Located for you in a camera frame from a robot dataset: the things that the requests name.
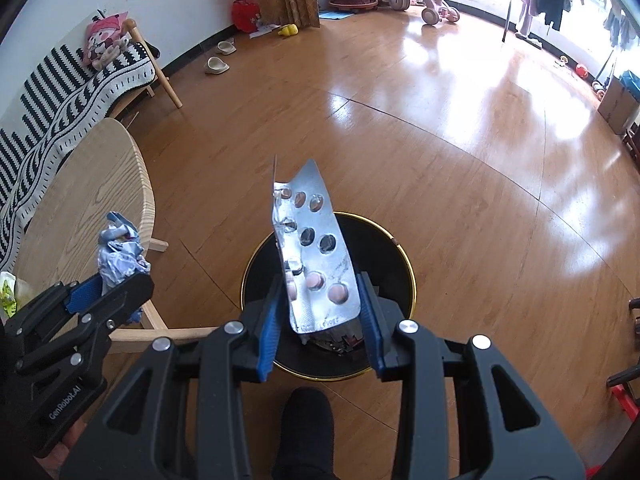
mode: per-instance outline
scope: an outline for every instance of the red bag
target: red bag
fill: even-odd
[[[258,30],[256,22],[260,19],[258,0],[236,0],[231,6],[231,20],[243,32]]]

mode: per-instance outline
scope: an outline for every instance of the crumpled plastic bag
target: crumpled plastic bag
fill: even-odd
[[[98,236],[98,272],[102,277],[102,294],[136,272],[149,274],[151,264],[142,255],[144,248],[136,227],[120,213],[107,213],[109,226]],[[142,308],[135,311],[129,322],[139,323]]]
[[[5,323],[18,310],[18,303],[15,300],[15,276],[5,270],[0,272],[0,303],[2,304],[0,310],[4,314],[0,319]]]

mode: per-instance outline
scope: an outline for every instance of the white slipper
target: white slipper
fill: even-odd
[[[223,54],[224,56],[233,54],[236,51],[236,48],[232,40],[233,38],[231,38],[231,41],[220,41],[220,43],[218,43],[218,46],[216,47],[216,52],[219,54]]]
[[[229,65],[219,57],[210,57],[204,67],[205,74],[222,74],[229,70]]]

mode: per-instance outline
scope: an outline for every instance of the blue mat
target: blue mat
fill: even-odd
[[[324,20],[341,20],[353,16],[352,12],[337,12],[335,10],[321,10],[320,17]]]

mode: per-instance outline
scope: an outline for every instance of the empty blister pack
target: empty blister pack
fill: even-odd
[[[349,251],[318,167],[309,160],[290,182],[273,179],[273,229],[298,334],[327,330],[360,314]]]

